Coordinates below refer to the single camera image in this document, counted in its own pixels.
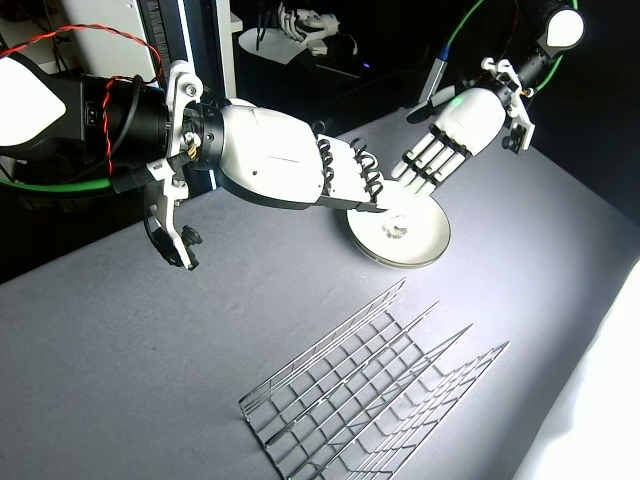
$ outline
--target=wire grid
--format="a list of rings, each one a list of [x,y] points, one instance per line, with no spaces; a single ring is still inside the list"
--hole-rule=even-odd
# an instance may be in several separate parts
[[[442,418],[457,403],[464,393],[457,388],[466,391],[477,379],[481,372],[470,377],[474,368],[484,371],[494,359],[440,372],[433,363],[469,327],[425,353],[408,333],[434,306],[404,327],[387,312],[403,286],[391,287],[240,401],[280,478],[391,478],[437,425],[439,409],[450,405]]]

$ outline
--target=table surface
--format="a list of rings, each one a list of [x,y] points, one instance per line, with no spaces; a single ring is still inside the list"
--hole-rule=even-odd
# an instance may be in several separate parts
[[[366,137],[388,172],[425,131],[403,115],[345,138]],[[399,478],[510,478],[640,255],[640,229],[499,138],[434,197],[451,244],[418,270],[366,258],[332,210],[218,190],[177,213],[205,239],[194,272],[168,267],[135,225],[0,286],[0,478],[275,479],[238,400],[403,277],[397,318],[439,300],[434,338],[474,324],[452,364],[511,346]]]

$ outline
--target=robotic arm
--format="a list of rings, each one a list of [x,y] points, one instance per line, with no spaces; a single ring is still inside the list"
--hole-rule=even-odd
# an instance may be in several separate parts
[[[404,154],[392,176],[406,191],[429,196],[498,135],[507,115],[512,118],[507,146],[528,148],[534,126],[521,96],[535,91],[546,66],[583,31],[575,10],[550,4],[546,30],[527,62],[516,72],[507,60],[485,59],[482,68],[492,80],[453,98]],[[195,268],[190,247],[202,242],[194,229],[185,226],[179,233],[174,226],[175,207],[189,194],[182,173],[186,164],[215,170],[225,188],[262,205],[360,212],[397,207],[383,194],[385,180],[373,154],[243,100],[203,104],[203,85],[192,64],[171,65],[166,94],[136,79],[115,81],[105,109],[109,82],[113,79],[50,77],[20,54],[0,52],[0,155],[38,162],[73,147],[86,163],[99,166],[105,133],[113,132],[109,183],[116,193],[144,188],[148,214],[159,227],[151,231],[146,219],[147,233],[172,265]]]

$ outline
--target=white plate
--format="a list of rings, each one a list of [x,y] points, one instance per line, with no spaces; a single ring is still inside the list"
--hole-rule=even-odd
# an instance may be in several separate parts
[[[347,211],[358,247],[374,260],[399,268],[417,268],[437,260],[449,245],[451,227],[431,197],[418,197],[397,182],[386,181],[381,195],[386,212]]]

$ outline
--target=twisted red and black wire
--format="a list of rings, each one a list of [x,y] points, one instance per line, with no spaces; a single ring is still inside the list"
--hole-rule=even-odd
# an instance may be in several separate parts
[[[54,37],[54,36],[56,36],[56,35],[58,35],[60,33],[66,33],[66,32],[70,32],[70,31],[73,31],[73,30],[103,30],[105,32],[112,33],[114,35],[120,35],[121,37],[127,38],[129,40],[133,40],[134,42],[142,45],[143,47],[148,48],[151,51],[151,53],[153,54],[153,57],[154,57],[154,60],[155,60],[156,70],[155,70],[154,77],[151,80],[144,81],[143,83],[145,85],[149,85],[150,83],[153,83],[153,82],[156,82],[157,80],[159,80],[159,78],[162,76],[162,58],[160,57],[160,53],[158,52],[158,50],[153,45],[149,45],[147,42],[145,42],[141,38],[136,37],[135,35],[132,35],[131,33],[121,32],[120,30],[116,30],[113,27],[108,27],[106,25],[100,25],[99,23],[91,23],[91,24],[78,23],[78,24],[73,24],[73,25],[63,25],[63,26],[61,26],[61,27],[59,27],[56,30],[53,30],[51,32],[40,33],[38,35],[34,35],[33,37],[31,37],[26,42],[22,42],[22,43],[19,43],[17,45],[14,45],[11,48],[7,48],[7,49],[4,49],[4,50],[1,50],[0,51],[0,59],[9,56],[12,53],[18,53],[18,52],[24,50],[25,48],[27,48],[28,46],[39,42],[40,40],[44,40],[46,38],[51,38],[51,37]],[[133,78],[132,77],[121,76],[121,75],[114,75],[113,77],[111,77],[109,79],[109,81],[107,81],[107,84],[105,85],[104,97],[102,99],[102,130],[103,130],[104,137],[105,137],[105,158],[107,160],[107,171],[108,171],[109,175],[113,174],[114,166],[113,166],[113,163],[111,161],[111,153],[112,153],[112,151],[111,151],[111,139],[109,138],[109,114],[107,113],[107,107],[109,106],[109,102],[111,100],[111,88],[113,87],[115,82],[118,81],[118,80],[132,81]]]

